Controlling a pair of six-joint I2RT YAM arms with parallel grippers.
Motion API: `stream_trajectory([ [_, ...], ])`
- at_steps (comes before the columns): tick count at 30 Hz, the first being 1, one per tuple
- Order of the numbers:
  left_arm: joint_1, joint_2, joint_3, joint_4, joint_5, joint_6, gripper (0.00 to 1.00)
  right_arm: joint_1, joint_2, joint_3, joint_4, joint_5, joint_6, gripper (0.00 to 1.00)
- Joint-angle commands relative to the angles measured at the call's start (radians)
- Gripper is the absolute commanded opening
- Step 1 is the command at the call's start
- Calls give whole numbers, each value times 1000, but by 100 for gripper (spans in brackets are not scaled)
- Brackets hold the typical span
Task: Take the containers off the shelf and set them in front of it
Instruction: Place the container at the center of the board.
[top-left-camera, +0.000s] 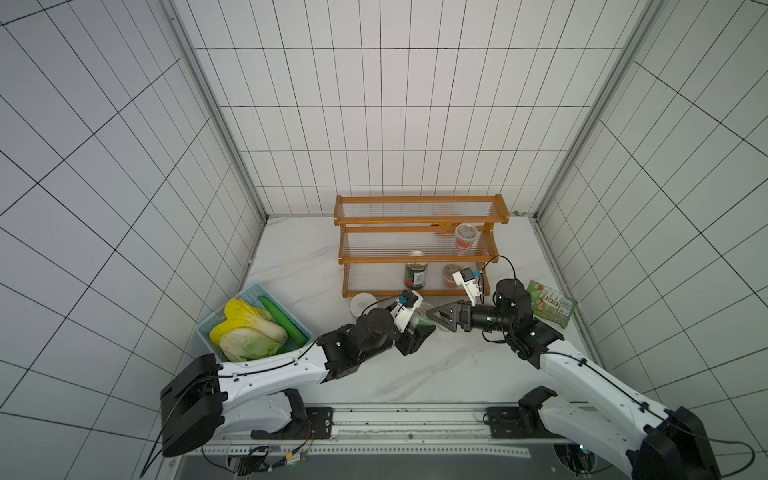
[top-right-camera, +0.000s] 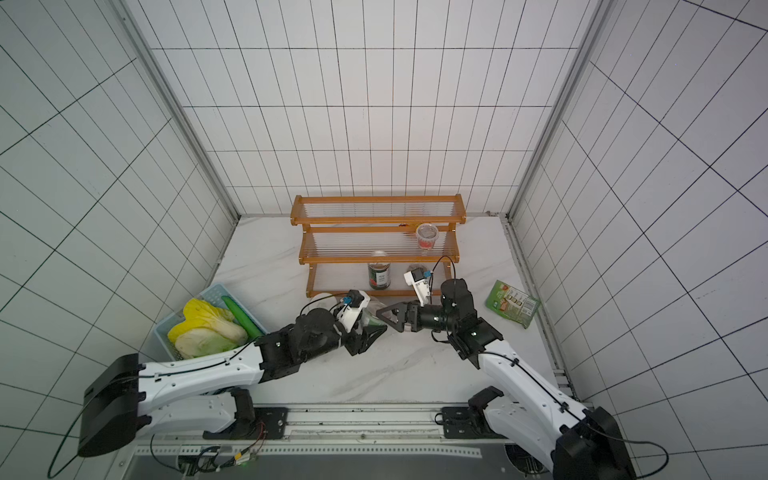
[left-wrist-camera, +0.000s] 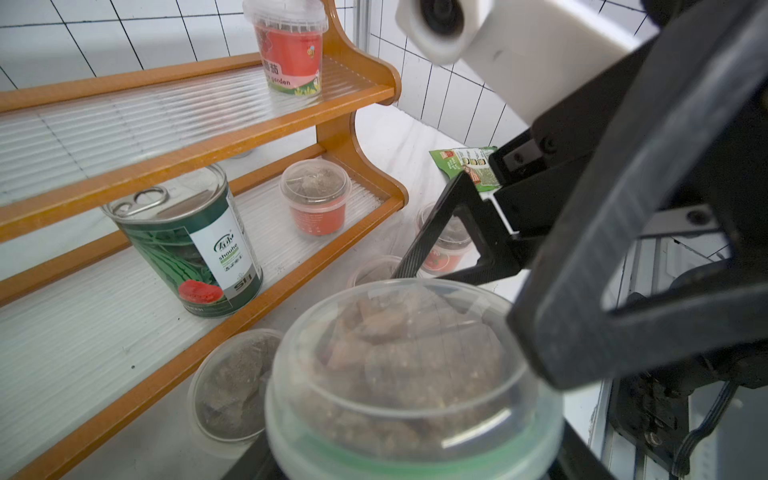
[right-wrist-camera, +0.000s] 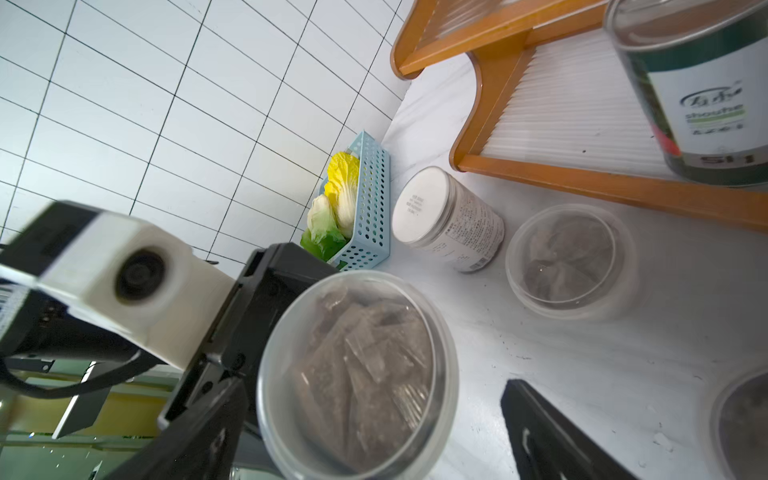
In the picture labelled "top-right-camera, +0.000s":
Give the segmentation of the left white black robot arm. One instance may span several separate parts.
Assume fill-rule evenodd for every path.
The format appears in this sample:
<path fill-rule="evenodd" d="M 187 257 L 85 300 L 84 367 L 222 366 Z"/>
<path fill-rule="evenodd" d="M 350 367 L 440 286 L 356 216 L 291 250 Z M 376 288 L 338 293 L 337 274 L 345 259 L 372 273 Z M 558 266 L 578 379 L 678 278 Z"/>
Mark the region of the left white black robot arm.
<path fill-rule="evenodd" d="M 161 433 L 255 438 L 266 428 L 256 414 L 252 386 L 292 375 L 338 348 L 364 353 L 386 329 L 355 320 L 346 330 L 331 311 L 316 308 L 232 351 L 165 363 L 121 356 L 85 391 L 77 453 L 96 457 Z"/>

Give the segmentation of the tall white-lid seed jar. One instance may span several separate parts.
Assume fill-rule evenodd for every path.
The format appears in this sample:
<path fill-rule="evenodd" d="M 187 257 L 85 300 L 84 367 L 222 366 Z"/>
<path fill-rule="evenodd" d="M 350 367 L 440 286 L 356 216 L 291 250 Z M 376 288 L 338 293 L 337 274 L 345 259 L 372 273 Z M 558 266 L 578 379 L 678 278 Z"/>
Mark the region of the tall white-lid seed jar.
<path fill-rule="evenodd" d="M 308 307 L 309 309 L 314 309 L 314 308 L 331 309 L 337 304 L 337 302 L 338 302 L 337 296 L 332 295 L 328 292 L 323 292 L 313 296 L 310 300 L 310 304 L 308 305 Z"/>

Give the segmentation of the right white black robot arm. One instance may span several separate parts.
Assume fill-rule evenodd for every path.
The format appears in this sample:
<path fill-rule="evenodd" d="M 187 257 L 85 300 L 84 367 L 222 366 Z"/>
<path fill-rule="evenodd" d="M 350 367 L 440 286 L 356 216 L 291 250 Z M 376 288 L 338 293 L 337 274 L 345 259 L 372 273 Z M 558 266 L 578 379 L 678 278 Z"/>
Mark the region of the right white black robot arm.
<path fill-rule="evenodd" d="M 477 312 L 465 280 L 441 286 L 437 305 L 421 300 L 377 311 L 395 330 L 444 332 L 459 357 L 493 382 L 473 397 L 490 431 L 521 447 L 556 479 L 635 479 L 614 417 L 568 397 L 528 365 Z"/>

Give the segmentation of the green seed cup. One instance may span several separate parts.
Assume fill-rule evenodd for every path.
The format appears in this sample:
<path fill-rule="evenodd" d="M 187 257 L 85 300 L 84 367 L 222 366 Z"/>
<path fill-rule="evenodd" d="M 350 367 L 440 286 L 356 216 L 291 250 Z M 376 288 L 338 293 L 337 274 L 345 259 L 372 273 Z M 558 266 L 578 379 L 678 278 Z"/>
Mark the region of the green seed cup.
<path fill-rule="evenodd" d="M 380 300 L 373 298 L 369 301 L 368 305 L 363 309 L 360 316 L 360 324 L 362 327 L 366 326 L 384 326 L 387 324 L 377 317 L 377 311 L 385 308 L 386 305 Z"/>

